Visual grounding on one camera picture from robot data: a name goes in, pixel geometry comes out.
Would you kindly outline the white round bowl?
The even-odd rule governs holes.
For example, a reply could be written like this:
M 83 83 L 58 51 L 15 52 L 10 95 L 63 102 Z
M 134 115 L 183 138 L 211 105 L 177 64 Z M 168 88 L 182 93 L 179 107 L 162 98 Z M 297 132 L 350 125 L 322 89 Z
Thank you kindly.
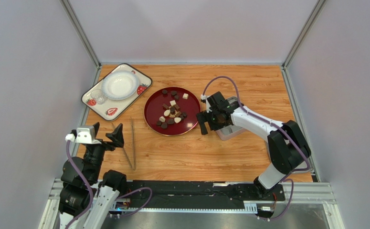
M 103 79 L 102 93 L 111 100 L 124 100 L 132 96 L 139 86 L 138 77 L 130 71 L 116 71 Z

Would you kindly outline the small clear glass cup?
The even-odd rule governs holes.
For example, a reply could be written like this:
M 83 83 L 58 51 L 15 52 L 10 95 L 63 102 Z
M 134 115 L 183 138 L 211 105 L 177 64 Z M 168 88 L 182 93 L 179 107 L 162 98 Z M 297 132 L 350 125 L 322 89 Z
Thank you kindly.
M 97 104 L 104 104 L 107 101 L 107 97 L 103 94 L 101 89 L 95 89 L 90 93 L 92 99 L 96 101 Z

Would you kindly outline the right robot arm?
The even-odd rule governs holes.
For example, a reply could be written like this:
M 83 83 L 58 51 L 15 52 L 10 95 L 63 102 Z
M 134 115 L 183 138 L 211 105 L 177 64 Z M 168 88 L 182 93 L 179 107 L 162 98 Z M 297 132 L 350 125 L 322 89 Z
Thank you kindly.
M 221 92 L 202 95 L 206 110 L 196 115 L 202 135 L 237 126 L 261 137 L 268 146 L 270 165 L 253 184 L 258 198 L 271 195 L 274 187 L 294 171 L 310 169 L 311 149 L 297 122 L 280 122 L 260 115 L 239 101 L 229 102 Z

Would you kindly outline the metal tongs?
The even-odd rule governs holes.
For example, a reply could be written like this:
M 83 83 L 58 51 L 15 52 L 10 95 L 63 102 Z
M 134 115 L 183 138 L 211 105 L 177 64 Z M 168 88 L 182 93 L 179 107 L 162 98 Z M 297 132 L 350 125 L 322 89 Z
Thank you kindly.
M 131 137 L 132 137 L 132 159 L 130 160 L 130 157 L 128 156 L 125 148 L 122 148 L 124 156 L 127 160 L 127 163 L 131 170 L 136 171 L 137 168 L 137 159 L 136 159 L 136 138 L 135 138 L 135 123 L 133 118 L 130 118 L 130 124 L 131 124 Z

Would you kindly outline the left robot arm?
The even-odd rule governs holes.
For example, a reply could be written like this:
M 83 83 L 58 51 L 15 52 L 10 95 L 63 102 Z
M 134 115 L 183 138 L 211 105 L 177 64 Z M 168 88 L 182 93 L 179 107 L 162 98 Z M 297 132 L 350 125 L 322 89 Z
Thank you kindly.
M 100 123 L 81 126 L 66 135 L 59 217 L 62 229 L 99 229 L 117 197 L 127 190 L 127 177 L 109 170 L 99 181 L 106 151 L 124 147 L 123 125 L 97 139 Z

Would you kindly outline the dark red round plate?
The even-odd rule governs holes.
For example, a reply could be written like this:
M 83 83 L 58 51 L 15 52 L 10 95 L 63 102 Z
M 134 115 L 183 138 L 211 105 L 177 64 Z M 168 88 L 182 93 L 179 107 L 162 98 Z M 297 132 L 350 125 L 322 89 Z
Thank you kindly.
M 167 90 L 168 94 L 163 95 L 162 90 Z M 183 99 L 183 94 L 188 94 L 188 99 Z M 170 107 L 170 101 L 175 100 L 180 108 L 183 119 L 180 123 L 168 125 L 167 129 L 162 129 L 162 124 L 159 121 L 161 116 L 164 116 L 166 106 Z M 181 87 L 166 87 L 153 93 L 147 100 L 144 106 L 144 119 L 147 125 L 156 133 L 164 136 L 183 135 L 192 130 L 197 124 L 198 120 L 196 114 L 201 111 L 201 104 L 199 98 L 191 93 L 189 90 Z M 175 118 L 175 115 L 165 117 L 167 121 Z

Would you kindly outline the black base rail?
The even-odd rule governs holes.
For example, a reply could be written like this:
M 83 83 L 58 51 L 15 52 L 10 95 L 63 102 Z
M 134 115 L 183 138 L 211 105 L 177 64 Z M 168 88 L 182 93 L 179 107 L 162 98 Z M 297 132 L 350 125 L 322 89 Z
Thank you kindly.
M 243 209 L 247 201 L 263 201 L 269 204 L 285 201 L 282 185 L 265 197 L 260 197 L 253 183 L 202 182 L 202 181 L 155 181 L 133 180 L 127 182 L 126 191 L 149 187 L 150 191 L 139 191 L 129 196 L 130 207 L 160 209 Z

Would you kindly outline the pink square tin box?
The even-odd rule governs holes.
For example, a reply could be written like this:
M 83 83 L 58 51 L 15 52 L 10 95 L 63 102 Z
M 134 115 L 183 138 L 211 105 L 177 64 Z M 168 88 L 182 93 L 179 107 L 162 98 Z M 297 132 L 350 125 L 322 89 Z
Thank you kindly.
M 222 141 L 227 141 L 246 132 L 246 129 L 232 125 L 230 119 L 222 123 L 222 128 L 215 131 Z

